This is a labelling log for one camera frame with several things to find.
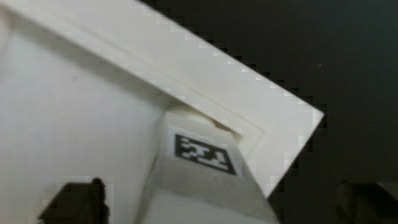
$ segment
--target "white cardboard box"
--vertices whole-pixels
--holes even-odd
[[[57,184],[93,176],[130,222],[176,100],[233,131],[269,196],[324,113],[139,1],[0,2],[2,223],[27,223]]]

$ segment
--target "printed label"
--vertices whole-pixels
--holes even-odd
[[[180,158],[237,175],[228,150],[180,134],[175,135],[175,153]]]

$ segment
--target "black background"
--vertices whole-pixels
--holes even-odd
[[[327,113],[271,202],[334,223],[342,180],[398,182],[398,1],[144,2]]]

